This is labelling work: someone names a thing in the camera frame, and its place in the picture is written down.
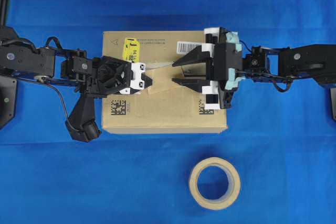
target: tape roll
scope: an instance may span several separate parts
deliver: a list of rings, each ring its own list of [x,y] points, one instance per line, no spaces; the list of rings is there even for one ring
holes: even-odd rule
[[[199,175],[209,166],[217,166],[222,169],[226,173],[228,179],[227,191],[219,199],[206,199],[198,190],[197,183]],[[230,206],[237,199],[240,191],[240,178],[237,170],[228,161],[219,157],[210,157],[200,161],[193,168],[189,177],[189,189],[200,206],[211,210],[221,210]]]

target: blue backdrop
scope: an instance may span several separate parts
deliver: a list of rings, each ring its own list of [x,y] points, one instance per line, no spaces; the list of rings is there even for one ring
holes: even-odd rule
[[[57,36],[100,57],[106,30],[223,26],[249,46],[332,44],[335,15],[335,0],[10,0],[7,24],[36,46]],[[60,90],[71,110],[78,95]],[[313,80],[286,93],[246,80],[232,104],[222,134],[103,132],[86,144],[70,139],[52,90],[20,82],[16,116],[0,131],[0,223],[335,222],[329,92]],[[100,126],[101,101],[96,114]],[[210,156],[241,178],[222,211],[201,208],[187,187],[191,168]]]

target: metal bracket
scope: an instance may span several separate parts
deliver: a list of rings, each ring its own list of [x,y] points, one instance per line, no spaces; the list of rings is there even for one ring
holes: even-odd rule
[[[15,115],[17,80],[0,76],[0,129]]]
[[[336,88],[330,89],[332,118],[336,121]]]

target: black cable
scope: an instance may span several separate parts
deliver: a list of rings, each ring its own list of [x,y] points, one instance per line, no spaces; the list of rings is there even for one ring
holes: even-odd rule
[[[265,76],[265,77],[272,77],[272,78],[278,78],[278,79],[288,80],[288,81],[293,80],[292,77],[276,76],[275,74],[271,74],[271,73],[252,73],[252,72],[246,72],[246,71],[236,71],[236,73],[243,73],[243,74],[246,74],[246,75],[248,75],[248,76]]]
[[[241,43],[243,43],[244,44],[244,46],[246,47],[246,49],[252,54],[252,51],[251,51],[251,49],[249,49],[248,48],[248,46],[246,45],[246,43],[245,42],[243,42],[242,40],[240,40],[239,42],[241,42]]]
[[[58,48],[58,49],[63,49],[63,47],[61,46],[61,43],[59,42],[59,40],[58,40],[58,38],[57,37],[49,37],[48,39],[47,39],[47,41],[46,41],[46,45],[45,45],[45,47],[49,47],[49,44],[50,44],[50,42],[51,41],[54,41],[54,43],[55,43],[55,45],[56,45],[56,47]]]
[[[38,81],[31,81],[31,80],[27,80],[27,79],[23,79],[23,78],[19,78],[19,77],[14,77],[14,78],[17,79],[17,80],[20,80],[20,81],[25,81],[25,82],[29,82],[29,83],[33,83],[33,84],[38,84],[38,85],[43,85],[43,86],[46,86],[46,87],[49,87],[49,88],[53,89],[58,94],[58,96],[61,100],[61,104],[62,104],[62,107],[63,107],[63,110],[64,110],[64,114],[65,114],[65,117],[67,119],[67,122],[68,122],[70,128],[72,128],[74,131],[80,131],[79,129],[76,129],[75,127],[73,127],[73,125],[70,123],[69,117],[68,117],[67,107],[66,107],[65,102],[63,100],[62,94],[59,92],[59,90],[57,88],[55,88],[52,85],[42,83],[42,82],[38,82]]]
[[[304,76],[304,77],[292,77],[292,80],[304,80],[304,79],[310,79],[310,78],[317,78],[317,77],[323,77],[329,74],[333,74],[335,76],[336,72],[317,73],[317,74],[312,74],[310,76]]]
[[[28,44],[31,47],[31,49],[34,53],[38,53],[34,43],[32,43],[29,39],[25,39],[25,38],[9,39],[9,40],[6,40],[6,41],[2,42],[1,45],[6,46],[6,45],[18,43],[18,42]]]
[[[277,83],[276,83],[275,80],[272,80],[272,83],[273,83],[274,87],[275,87],[279,92],[281,92],[281,93],[284,93],[284,92],[288,91],[288,90],[290,89],[290,86],[292,85],[292,82],[287,82],[287,83],[286,83],[286,88],[285,88],[285,89],[282,89],[281,87],[279,87],[279,86],[277,85]]]

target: white bracket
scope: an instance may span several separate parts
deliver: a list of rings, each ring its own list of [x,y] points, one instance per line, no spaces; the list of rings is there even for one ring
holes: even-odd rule
[[[202,52],[209,52],[211,58],[214,57],[214,48],[215,48],[215,44],[202,43]]]
[[[206,110],[220,110],[220,105],[219,103],[205,103],[204,104],[204,109]]]
[[[120,90],[121,94],[130,94],[131,88],[136,90],[143,90],[145,88],[145,82],[141,79],[141,74],[146,71],[146,64],[137,62],[131,63],[131,70],[133,72],[133,78],[129,88]]]
[[[204,29],[204,34],[211,34],[212,36],[219,37],[219,27],[209,27]]]
[[[202,86],[202,94],[218,94],[218,81],[210,81],[210,86]]]

